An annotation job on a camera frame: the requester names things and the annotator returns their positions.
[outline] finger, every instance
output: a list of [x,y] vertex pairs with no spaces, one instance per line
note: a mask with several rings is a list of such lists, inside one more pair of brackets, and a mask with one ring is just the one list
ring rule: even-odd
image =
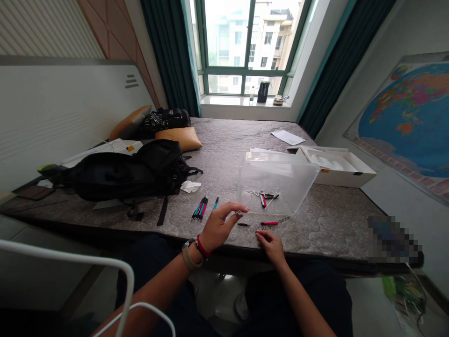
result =
[[256,238],[259,240],[259,242],[263,248],[266,248],[269,245],[268,241],[265,240],[265,237],[257,232],[256,232]]
[[274,235],[272,231],[256,230],[256,233],[259,233],[259,234],[266,236],[270,239],[274,239],[276,237],[276,235]]
[[249,211],[249,208],[244,204],[230,201],[221,205],[220,207],[217,207],[216,211],[221,215],[220,218],[225,220],[229,213],[231,213],[232,211],[242,211],[243,213],[246,213]]
[[228,226],[229,229],[232,229],[232,227],[235,226],[237,221],[239,221],[241,218],[243,218],[243,215],[239,215],[237,213],[234,213],[228,220],[225,222],[225,226]]

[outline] headboard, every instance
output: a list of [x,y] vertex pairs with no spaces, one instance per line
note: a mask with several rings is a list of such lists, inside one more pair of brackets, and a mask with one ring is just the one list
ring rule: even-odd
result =
[[0,191],[107,139],[148,104],[132,61],[0,56]]

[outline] hand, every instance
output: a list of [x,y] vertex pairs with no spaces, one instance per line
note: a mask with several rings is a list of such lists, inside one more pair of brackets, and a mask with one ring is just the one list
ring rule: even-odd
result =
[[286,264],[282,240],[271,231],[256,231],[257,240],[265,249],[268,258],[276,269]]
[[231,211],[247,213],[249,208],[244,204],[227,202],[212,211],[203,228],[203,232],[200,234],[200,242],[208,253],[212,253],[212,251],[223,245],[231,229],[243,217],[243,215],[235,213],[225,222]]

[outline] pillow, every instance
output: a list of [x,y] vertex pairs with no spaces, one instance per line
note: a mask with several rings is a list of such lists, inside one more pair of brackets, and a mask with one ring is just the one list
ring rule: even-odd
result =
[[136,132],[139,126],[142,125],[145,117],[147,117],[150,112],[151,105],[146,105],[131,113],[112,130],[111,135],[109,136],[109,141],[117,138],[128,139],[134,132]]
[[203,147],[196,136],[195,128],[176,128],[156,132],[155,139],[169,139],[178,141],[181,151],[195,150]]

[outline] gray mattress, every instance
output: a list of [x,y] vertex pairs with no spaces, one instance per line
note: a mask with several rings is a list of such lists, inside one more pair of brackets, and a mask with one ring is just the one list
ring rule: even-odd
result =
[[[189,153],[192,158],[188,159],[188,164],[203,169],[204,174],[191,176],[190,180],[201,182],[202,186],[195,193],[181,191],[179,195],[170,196],[164,225],[160,227],[156,223],[162,199],[140,205],[145,212],[140,222],[127,218],[126,206],[94,211],[94,203],[59,190],[41,201],[14,198],[1,206],[0,212],[83,226],[160,232],[187,239],[201,232],[216,196],[220,196],[219,204],[235,200],[244,152],[252,147],[287,152],[289,145],[272,136],[270,131],[286,130],[306,139],[305,145],[315,144],[295,123],[192,118],[192,126],[203,148]],[[210,196],[205,220],[191,222],[190,217],[205,194]],[[382,211],[359,189],[314,184],[298,213],[272,230],[282,237],[286,252],[366,261],[367,217],[381,215]],[[254,231],[261,229],[260,222],[281,218],[283,216],[245,215],[241,222],[251,226],[235,226],[226,244],[258,248]]]

